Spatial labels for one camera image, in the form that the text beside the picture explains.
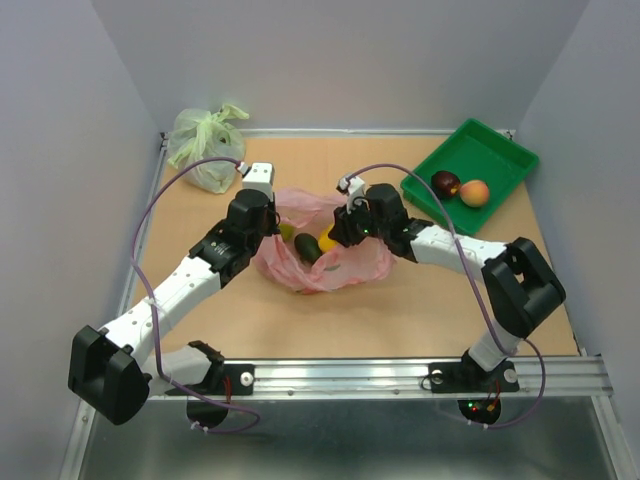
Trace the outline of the pink plastic bag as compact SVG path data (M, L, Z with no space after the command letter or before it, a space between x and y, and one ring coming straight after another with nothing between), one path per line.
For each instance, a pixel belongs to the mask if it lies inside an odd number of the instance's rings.
M253 258L254 266L273 282L305 294L386 278L395 259L386 245L375 238L349 248L336 244L312 265L304 263L296 252L295 236L306 233L319 239L332 225L334 210L343 204L344 199L338 195L317 195L300 188L277 191L275 206L280 226L291 234L263 240Z

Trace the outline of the dark red fruit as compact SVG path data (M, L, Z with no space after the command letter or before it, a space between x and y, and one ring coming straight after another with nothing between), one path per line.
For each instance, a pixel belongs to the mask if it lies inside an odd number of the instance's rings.
M431 187L439 199L451 199L458 194L461 180L450 171L440 170L432 175Z

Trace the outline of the peach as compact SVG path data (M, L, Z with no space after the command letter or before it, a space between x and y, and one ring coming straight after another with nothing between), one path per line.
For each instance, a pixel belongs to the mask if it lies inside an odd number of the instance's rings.
M479 179L474 179L463 184L459 189L461 201L470 208L481 208L490 199L488 185Z

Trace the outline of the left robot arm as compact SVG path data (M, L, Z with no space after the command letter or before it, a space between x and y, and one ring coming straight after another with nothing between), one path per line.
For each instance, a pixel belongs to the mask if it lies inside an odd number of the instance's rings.
M225 218L142 301L100 329L85 326L75 334L69 389L114 425L133 418L152 395L227 393L231 383L219 351L196 340L162 357L158 347L188 313L241 273L276 231L271 189L241 189Z

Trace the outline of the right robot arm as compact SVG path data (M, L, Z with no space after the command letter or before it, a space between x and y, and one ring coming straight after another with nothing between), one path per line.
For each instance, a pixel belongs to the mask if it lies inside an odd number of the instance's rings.
M566 299L566 292L536 245L519 237L510 243L458 235L408 215L397 190L386 183L367 186L342 179L337 189L347 201L334 211L332 240L353 247L371 237L398 258L436 265L484 284L490 305L487 333L449 366L431 366L440 392L482 390L498 368Z

